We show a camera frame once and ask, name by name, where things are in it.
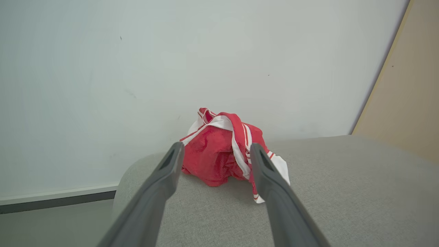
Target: gray upholstered seat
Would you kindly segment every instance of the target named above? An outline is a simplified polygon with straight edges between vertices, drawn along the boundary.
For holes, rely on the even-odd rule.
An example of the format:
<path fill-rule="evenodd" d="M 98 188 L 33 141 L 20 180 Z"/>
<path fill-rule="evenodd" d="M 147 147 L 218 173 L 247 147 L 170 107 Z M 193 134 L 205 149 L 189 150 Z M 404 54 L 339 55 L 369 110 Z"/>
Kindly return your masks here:
<path fill-rule="evenodd" d="M 355 136 L 267 145 L 287 161 L 291 187 L 333 246 L 439 246 L 439 165 Z M 127 170 L 114 217 L 163 155 Z M 248 182 L 230 178 L 208 187 L 181 174 L 157 246 L 273 246 L 273 237 Z"/>

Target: baseboard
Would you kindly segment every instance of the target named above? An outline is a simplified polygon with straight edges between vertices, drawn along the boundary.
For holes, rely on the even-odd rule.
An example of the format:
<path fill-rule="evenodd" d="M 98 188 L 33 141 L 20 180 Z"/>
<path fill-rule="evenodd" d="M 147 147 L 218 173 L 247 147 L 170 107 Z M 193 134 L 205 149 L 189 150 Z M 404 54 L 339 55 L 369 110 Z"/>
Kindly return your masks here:
<path fill-rule="evenodd" d="M 111 192 L 111 191 L 115 191 L 118 185 L 119 184 L 117 183 L 110 185 L 85 187 L 79 189 L 66 189 L 66 190 L 59 190 L 54 192 L 45 192 L 45 193 L 37 193 L 37 194 L 22 195 L 22 196 L 0 197 L 0 206 Z"/>

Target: floor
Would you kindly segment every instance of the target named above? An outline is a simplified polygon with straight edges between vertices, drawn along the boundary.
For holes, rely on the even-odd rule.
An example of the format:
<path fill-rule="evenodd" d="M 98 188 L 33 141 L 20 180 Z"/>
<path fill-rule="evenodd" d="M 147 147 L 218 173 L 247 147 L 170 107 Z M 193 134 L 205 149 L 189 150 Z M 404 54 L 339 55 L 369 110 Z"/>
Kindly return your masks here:
<path fill-rule="evenodd" d="M 0 246 L 94 247 L 111 223 L 113 200 L 0 214 Z"/>

